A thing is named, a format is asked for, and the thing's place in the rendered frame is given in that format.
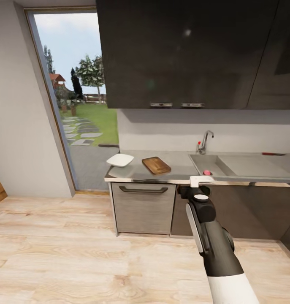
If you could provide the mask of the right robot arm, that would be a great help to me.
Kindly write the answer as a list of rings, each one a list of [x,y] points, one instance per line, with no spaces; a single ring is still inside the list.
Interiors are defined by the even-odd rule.
[[[214,221],[216,209],[209,200],[210,188],[198,185],[213,180],[210,176],[191,176],[190,186],[177,188],[177,194],[189,200],[186,211],[203,257],[213,304],[260,304],[234,254],[234,240],[219,221]]]

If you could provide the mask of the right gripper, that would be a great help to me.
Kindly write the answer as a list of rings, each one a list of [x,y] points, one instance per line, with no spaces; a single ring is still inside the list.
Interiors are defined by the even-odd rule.
[[[178,186],[177,194],[181,194],[182,199],[189,199],[189,195],[194,192],[199,191],[205,193],[205,195],[210,195],[210,188],[207,186],[198,186],[196,188],[191,188],[190,186]]]

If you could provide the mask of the cutting board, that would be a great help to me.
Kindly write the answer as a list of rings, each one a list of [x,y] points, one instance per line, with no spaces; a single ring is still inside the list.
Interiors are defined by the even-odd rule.
[[[165,164],[159,157],[145,158],[142,162],[155,175],[171,171],[171,167]]]

